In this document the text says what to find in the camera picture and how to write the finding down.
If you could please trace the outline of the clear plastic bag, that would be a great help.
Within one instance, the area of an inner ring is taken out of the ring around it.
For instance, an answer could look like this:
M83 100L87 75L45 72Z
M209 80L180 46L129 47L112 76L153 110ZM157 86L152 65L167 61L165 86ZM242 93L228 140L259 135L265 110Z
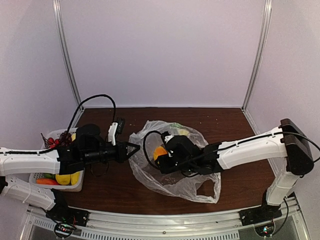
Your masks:
M197 175L185 177L180 171L162 174L147 161L143 151L143 140L150 131L160 133L168 131L172 135L185 135L198 147L208 144L198 130L177 122L148 120L142 130L129 136L131 143L140 146L140 150L129 159L131 171L140 183L156 193L178 197L195 203L216 204L221 193L221 174Z

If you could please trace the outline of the pale fruit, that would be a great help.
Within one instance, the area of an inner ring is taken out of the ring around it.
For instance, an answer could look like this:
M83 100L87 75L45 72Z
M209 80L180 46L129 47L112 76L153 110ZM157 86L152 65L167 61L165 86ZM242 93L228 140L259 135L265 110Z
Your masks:
M76 139L76 133L73 133L73 134L71 135L71 141L73 142L75 139Z

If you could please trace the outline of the dark purple grape bunch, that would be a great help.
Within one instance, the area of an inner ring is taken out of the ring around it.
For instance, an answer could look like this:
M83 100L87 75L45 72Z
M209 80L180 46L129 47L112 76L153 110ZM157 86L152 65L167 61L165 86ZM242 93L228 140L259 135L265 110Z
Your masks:
M68 131L64 131L60 134L59 138L59 146L61 147L67 147L72 143L72 134Z

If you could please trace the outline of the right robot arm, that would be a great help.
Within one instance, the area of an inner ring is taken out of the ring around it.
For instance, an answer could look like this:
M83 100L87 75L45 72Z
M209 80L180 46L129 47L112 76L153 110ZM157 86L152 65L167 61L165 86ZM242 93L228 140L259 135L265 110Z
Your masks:
M268 220L281 206L297 180L310 173L317 162L314 144L289 118L261 134L234 141L222 141L199 147L185 135L164 132L162 146L153 152L155 166L162 174L181 172L187 177L221 173L237 166L267 159L284 159L282 171L264 191L259 220Z

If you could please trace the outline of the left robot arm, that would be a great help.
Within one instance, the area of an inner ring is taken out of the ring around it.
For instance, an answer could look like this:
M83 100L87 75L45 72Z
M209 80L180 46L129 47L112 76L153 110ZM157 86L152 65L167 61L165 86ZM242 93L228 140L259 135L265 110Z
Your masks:
M0 151L0 194L52 212L61 222L72 218L63 194L57 189L45 190L19 178L16 174L48 173L70 175L83 171L86 166L96 163L116 161L123 163L140 150L140 146L121 142L117 136L122 127L111 124L107 140L100 134L95 124L78 127L75 140L69 146L59 146L42 150Z

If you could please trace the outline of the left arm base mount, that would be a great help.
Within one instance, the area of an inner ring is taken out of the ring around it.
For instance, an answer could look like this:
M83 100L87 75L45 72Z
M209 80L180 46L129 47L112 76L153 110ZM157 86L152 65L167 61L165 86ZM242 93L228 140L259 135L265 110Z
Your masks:
M52 208L46 210L46 216L48 218L53 221L67 223L73 226L87 226L89 217L89 212L87 210L70 207L61 191L57 189L51 189L50 191L54 196L54 205Z

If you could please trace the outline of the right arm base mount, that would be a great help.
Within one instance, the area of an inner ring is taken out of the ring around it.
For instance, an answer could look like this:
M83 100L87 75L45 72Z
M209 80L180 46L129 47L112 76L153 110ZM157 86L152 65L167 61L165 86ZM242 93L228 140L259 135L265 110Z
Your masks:
M243 209L238 212L242 226L255 225L262 222L271 221L282 216L281 204L270 205L266 199L257 207Z

